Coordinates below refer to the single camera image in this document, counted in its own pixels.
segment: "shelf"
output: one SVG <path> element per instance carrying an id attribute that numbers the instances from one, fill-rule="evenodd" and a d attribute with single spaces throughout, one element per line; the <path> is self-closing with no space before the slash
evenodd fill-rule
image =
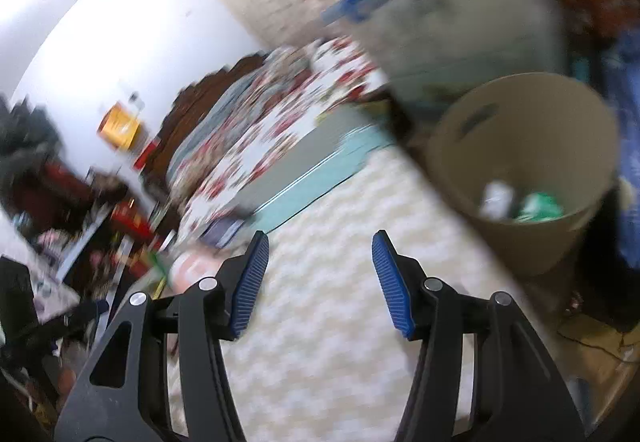
<path id="1" fill-rule="evenodd" d="M 80 256 L 84 248 L 87 246 L 87 244 L 89 243 L 89 240 L 95 234 L 95 231 L 97 231 L 98 228 L 100 228 L 102 223 L 111 214 L 112 209 L 113 207 L 110 205 L 103 205 L 98 211 L 98 214 L 95 217 L 95 220 L 93 221 L 93 223 L 87 228 L 85 232 L 82 233 L 82 236 L 78 238 L 78 241 L 75 242 L 73 247 L 69 249 L 68 254 L 65 256 L 65 259 L 63 260 L 63 262 L 60 263 L 60 266 L 56 271 L 56 279 L 59 282 L 63 282 L 65 280 L 66 275 L 74 266 L 74 263 L 78 259 L 78 256 Z"/>
<path id="2" fill-rule="evenodd" d="M 102 314 L 100 316 L 100 319 L 98 319 L 98 325 L 97 327 L 95 327 L 94 346 L 97 345 L 98 341 L 103 336 L 104 331 L 107 329 L 107 325 L 109 324 L 109 317 L 112 315 L 111 307 L 113 306 L 113 300 L 116 297 L 116 292 L 118 291 L 124 269 L 127 266 L 127 259 L 131 254 L 132 247 L 133 240 L 128 236 L 124 236 L 122 241 L 120 242 L 120 247 L 118 248 L 118 260 L 120 261 L 118 262 L 118 265 L 116 267 L 113 279 L 111 279 L 109 290 L 107 291 L 106 300 L 109 304 L 109 311 Z"/>

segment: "trash can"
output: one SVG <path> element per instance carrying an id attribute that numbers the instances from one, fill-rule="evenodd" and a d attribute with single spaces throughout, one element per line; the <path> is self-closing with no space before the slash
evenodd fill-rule
<path id="1" fill-rule="evenodd" d="M 419 124 L 492 79 L 565 72 L 556 0 L 341 0 L 322 19 L 362 44 Z"/>
<path id="2" fill-rule="evenodd" d="M 478 86 L 454 104 L 428 143 L 430 175 L 518 276 L 553 267 L 578 241 L 613 186 L 618 128 L 587 85 L 533 72 Z M 501 180 L 521 201 L 553 195 L 561 218 L 492 221 L 479 215 L 485 186 Z"/>

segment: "green object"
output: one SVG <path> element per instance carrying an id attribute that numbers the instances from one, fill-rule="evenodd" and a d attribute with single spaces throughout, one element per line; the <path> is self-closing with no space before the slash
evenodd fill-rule
<path id="1" fill-rule="evenodd" d="M 531 193 L 527 195 L 516 220 L 518 222 L 548 222 L 561 218 L 562 207 L 556 199 L 547 193 Z"/>

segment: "bed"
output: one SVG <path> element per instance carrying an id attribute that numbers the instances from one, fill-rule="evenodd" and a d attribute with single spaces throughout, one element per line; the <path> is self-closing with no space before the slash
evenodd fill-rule
<path id="1" fill-rule="evenodd" d="M 517 282 L 362 111 L 384 83 L 348 38 L 276 51 L 229 82 L 235 89 L 219 95 L 185 136 L 189 147 L 177 146 L 166 164 L 167 190 L 183 213 L 180 239 L 237 206 L 254 211 L 269 234 L 250 325 L 235 343 L 222 342 L 246 438 L 394 438 L 419 345 L 392 326 L 370 255 L 379 229 L 459 292 L 513 295 L 563 376 L 588 381 L 587 422 L 596 423 L 634 365 L 555 334 L 564 299 L 556 276 Z M 459 430 L 470 411 L 470 338 L 463 348 Z M 179 356 L 170 358 L 168 381 L 174 429 L 186 434 Z"/>

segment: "silver screw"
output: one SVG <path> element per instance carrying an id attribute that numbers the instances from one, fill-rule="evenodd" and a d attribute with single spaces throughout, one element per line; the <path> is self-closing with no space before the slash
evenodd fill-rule
<path id="1" fill-rule="evenodd" d="M 513 301 L 513 299 L 506 292 L 496 292 L 495 293 L 495 302 L 498 305 L 507 306 L 507 305 L 511 304 L 511 301 Z"/>
<path id="2" fill-rule="evenodd" d="M 442 290 L 442 282 L 438 278 L 427 278 L 424 280 L 424 287 L 432 292 Z"/>
<path id="3" fill-rule="evenodd" d="M 131 303 L 134 307 L 138 305 L 142 305 L 146 301 L 146 294 L 144 292 L 136 292 L 133 296 L 129 298 L 129 303 Z"/>
<path id="4" fill-rule="evenodd" d="M 198 287 L 200 290 L 212 290 L 218 286 L 216 278 L 203 278 L 200 280 Z"/>

